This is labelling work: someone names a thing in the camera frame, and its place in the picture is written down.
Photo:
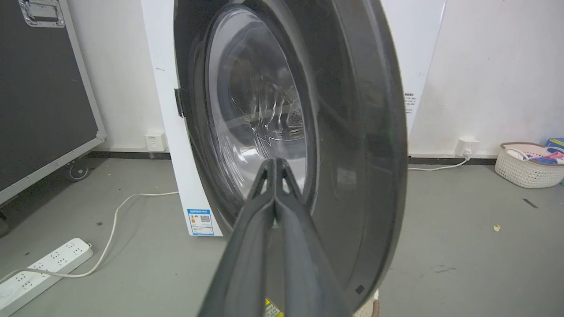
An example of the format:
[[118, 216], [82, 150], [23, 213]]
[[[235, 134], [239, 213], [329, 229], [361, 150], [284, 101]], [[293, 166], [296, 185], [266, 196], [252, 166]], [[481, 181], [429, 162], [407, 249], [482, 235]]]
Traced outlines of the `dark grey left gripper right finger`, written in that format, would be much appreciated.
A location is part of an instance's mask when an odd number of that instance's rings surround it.
[[275, 161], [275, 215], [284, 250], [284, 315], [350, 317], [340, 283], [286, 160]]

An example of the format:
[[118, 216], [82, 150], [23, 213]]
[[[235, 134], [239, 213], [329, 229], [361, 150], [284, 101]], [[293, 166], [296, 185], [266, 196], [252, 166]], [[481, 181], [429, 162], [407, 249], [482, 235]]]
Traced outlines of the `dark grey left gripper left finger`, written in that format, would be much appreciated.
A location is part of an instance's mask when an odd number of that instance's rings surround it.
[[265, 312], [267, 236], [274, 222], [275, 160], [264, 161], [241, 208], [200, 307], [200, 317], [261, 317]]

